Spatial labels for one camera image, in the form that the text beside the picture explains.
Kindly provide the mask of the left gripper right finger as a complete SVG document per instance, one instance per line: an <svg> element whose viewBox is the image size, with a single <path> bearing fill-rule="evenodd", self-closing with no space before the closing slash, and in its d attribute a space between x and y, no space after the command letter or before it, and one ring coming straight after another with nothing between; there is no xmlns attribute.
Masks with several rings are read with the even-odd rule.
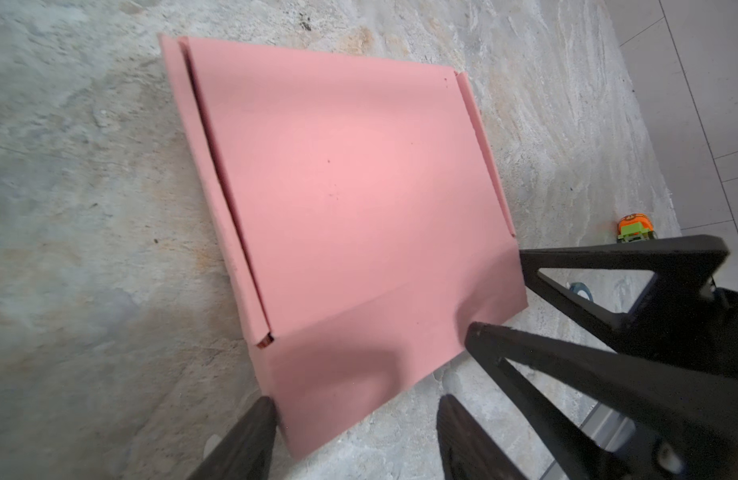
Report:
<svg viewBox="0 0 738 480"><path fill-rule="evenodd" d="M439 400L436 431L446 480L526 480L518 467L451 394Z"/></svg>

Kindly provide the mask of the pink paper box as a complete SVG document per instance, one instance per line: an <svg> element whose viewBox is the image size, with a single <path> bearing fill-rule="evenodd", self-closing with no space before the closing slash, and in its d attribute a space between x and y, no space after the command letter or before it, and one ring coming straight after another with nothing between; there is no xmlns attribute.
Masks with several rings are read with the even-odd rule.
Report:
<svg viewBox="0 0 738 480"><path fill-rule="evenodd" d="M262 393L317 451L527 306L468 76L159 36Z"/></svg>

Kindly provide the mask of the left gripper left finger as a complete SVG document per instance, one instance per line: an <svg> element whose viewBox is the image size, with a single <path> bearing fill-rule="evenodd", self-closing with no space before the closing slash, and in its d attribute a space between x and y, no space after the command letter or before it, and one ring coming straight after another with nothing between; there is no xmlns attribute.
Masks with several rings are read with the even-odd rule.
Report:
<svg viewBox="0 0 738 480"><path fill-rule="evenodd" d="M188 479L268 479L277 421L274 401L267 396L260 397Z"/></svg>

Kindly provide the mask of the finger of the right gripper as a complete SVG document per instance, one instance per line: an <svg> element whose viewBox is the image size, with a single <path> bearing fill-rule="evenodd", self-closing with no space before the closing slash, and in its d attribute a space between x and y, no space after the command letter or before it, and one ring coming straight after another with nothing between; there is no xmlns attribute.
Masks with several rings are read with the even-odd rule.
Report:
<svg viewBox="0 0 738 480"><path fill-rule="evenodd" d="M593 479L738 479L738 380L474 322L466 350L556 461ZM514 368L521 363L624 414L635 434L599 450Z"/></svg>
<svg viewBox="0 0 738 480"><path fill-rule="evenodd" d="M738 380L738 291L711 285L729 249L695 235L520 253L525 285L618 353ZM546 268L650 271L629 311L616 313L544 274Z"/></svg>

